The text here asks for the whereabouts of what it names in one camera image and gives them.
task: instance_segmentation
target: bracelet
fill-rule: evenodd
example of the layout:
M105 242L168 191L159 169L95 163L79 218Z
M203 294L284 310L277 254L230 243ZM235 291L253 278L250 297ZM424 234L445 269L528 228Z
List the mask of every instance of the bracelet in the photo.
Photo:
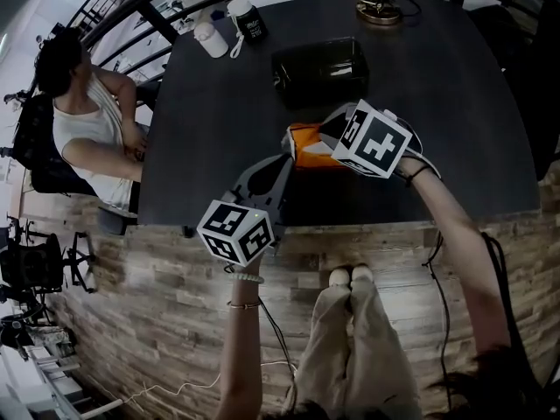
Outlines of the bracelet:
M422 171L424 170L431 170L431 166L429 166L428 164L425 164L422 168L420 168L417 172L415 172L414 174L410 174L406 179L406 183L404 184L405 187L409 188L410 185L412 184L412 179L415 178L418 174L420 174Z
M243 272L235 272L234 274L229 274L229 278L232 280L244 280L246 282L252 282L254 284L263 284L264 278L261 276L254 276L252 274L245 274Z
M229 306L230 308L235 308L237 310L249 310L250 308L258 308L260 305L260 301L256 304L231 304L231 300L227 302L227 306Z

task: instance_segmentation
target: gold object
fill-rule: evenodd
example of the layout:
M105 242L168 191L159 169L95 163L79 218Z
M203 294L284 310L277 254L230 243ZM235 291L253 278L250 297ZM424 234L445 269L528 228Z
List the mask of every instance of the gold object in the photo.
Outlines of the gold object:
M358 17L373 25L395 25L403 13L394 0L358 0Z

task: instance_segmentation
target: hand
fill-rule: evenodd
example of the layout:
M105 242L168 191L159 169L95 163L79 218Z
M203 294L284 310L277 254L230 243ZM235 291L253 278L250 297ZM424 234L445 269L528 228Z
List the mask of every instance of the hand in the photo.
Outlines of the hand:
M122 142L125 150L143 154L146 151L146 135L138 128L133 120L122 120Z

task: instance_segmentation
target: floor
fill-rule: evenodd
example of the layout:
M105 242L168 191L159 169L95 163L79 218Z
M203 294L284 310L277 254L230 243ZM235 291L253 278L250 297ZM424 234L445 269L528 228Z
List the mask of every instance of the floor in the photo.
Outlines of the floor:
M560 338L559 164L553 165L540 191L540 213L504 216L480 226L504 248L521 336L537 378L546 382ZM80 382L109 400L115 396L126 400L155 384L173 392L184 382L211 385L219 373L228 319L230 283L223 263L214 260L200 240L184 239L175 228L136 227L124 238L100 234L94 199L53 197L45 203L45 195L28 193L26 216L37 220L39 230L58 233L62 242L68 242L75 229L87 229L97 256L88 279L94 281L96 293L71 286L48 299L57 320L78 338ZM412 364L422 408L425 412L443 408L444 394L427 389L441 378L442 306L421 265L435 233L430 223L289 231L276 256L267 254L263 260L266 284L261 295L296 363L328 271L343 263L365 262L375 270L385 309ZM472 368L472 330L445 250L435 270L451 309L448 369ZM262 317L262 362L283 359ZM290 383L288 369L283 364L264 367L262 380L263 409L275 411ZM211 418L220 398L218 386L187 386L177 396L156 388L127 402L119 416Z

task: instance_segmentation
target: dark table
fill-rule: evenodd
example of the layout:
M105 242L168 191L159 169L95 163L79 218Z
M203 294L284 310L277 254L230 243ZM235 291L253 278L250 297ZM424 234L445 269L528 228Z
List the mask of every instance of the dark table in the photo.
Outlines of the dark table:
M370 70L367 101L407 120L424 154L474 217L539 207L521 117L494 56L467 14L417 0L423 13L393 28L355 15L355 0L297 0L260 9L270 35L239 58L212 59L191 33L171 54L154 113L139 222L195 227L210 201L239 175L281 152L294 122L322 120L339 106L290 112L272 85L270 55L286 47L355 37ZM403 10L414 12L408 2ZM216 24L235 44L230 20ZM398 178L350 170L299 171L287 190L292 226L420 221L430 218Z

